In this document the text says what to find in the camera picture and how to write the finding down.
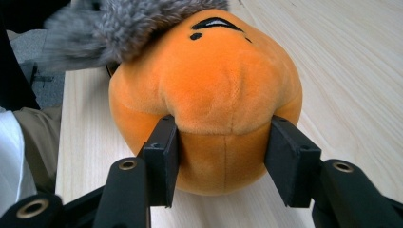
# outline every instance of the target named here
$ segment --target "gray fur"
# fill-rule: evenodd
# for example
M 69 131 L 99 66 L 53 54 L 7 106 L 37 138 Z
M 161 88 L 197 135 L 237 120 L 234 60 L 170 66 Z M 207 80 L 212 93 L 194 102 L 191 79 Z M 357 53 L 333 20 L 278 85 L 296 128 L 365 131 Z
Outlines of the gray fur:
M 154 31 L 169 29 L 201 10 L 228 10 L 226 0 L 101 0 L 101 10 L 87 1 L 50 17 L 39 64 L 71 70 L 121 63 L 138 56 Z

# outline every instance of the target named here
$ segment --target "orange plush toy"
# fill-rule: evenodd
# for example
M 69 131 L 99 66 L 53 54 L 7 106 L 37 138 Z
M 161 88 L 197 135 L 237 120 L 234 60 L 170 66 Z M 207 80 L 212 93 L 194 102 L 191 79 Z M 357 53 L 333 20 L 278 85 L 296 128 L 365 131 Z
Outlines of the orange plush toy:
M 229 12 L 200 11 L 149 42 L 112 76 L 113 119 L 135 155 L 157 121 L 175 117 L 177 187 L 220 195 L 256 181 L 273 115 L 297 124 L 296 67 L 273 39 Z

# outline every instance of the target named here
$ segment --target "wooden table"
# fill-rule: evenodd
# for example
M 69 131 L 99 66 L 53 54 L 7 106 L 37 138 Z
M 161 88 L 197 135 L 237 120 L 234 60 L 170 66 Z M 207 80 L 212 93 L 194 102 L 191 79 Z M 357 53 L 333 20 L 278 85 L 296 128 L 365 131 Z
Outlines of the wooden table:
M 403 2 L 232 0 L 231 11 L 277 40 L 304 89 L 298 128 L 322 159 L 358 165 L 380 192 L 403 201 Z M 64 202 L 105 184 L 131 156 L 108 110 L 104 68 L 68 72 L 57 194 Z M 152 208 L 154 227 L 313 227 L 310 210 L 285 208 L 269 175 L 221 197 L 176 191 Z

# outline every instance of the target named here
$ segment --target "floor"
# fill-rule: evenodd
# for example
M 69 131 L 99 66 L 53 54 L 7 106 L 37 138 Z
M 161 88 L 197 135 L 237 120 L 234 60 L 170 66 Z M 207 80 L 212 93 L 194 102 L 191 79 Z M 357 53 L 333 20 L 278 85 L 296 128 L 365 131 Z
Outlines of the floor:
M 32 65 L 41 53 L 47 32 L 31 30 L 23 34 L 8 32 L 10 43 L 22 68 Z M 32 90 L 41 108 L 59 105 L 63 101 L 65 72 L 45 72 L 38 68 L 32 79 Z

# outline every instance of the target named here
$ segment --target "metal grommet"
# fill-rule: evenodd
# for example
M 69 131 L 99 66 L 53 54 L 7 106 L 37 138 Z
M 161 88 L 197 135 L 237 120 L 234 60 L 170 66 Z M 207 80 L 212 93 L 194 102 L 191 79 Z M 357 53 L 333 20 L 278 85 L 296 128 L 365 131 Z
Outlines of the metal grommet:
M 344 172 L 344 173 L 353 173 L 354 169 L 353 167 L 345 162 L 340 162 L 340 161 L 336 161 L 333 163 L 333 167 L 340 171 L 340 172 Z
M 19 219 L 30 219 L 41 214 L 49 206 L 47 199 L 36 199 L 21 207 L 17 211 L 17 217 Z
M 119 164 L 119 168 L 122 170 L 130 170 L 137 166 L 137 162 L 133 160 L 123 161 Z

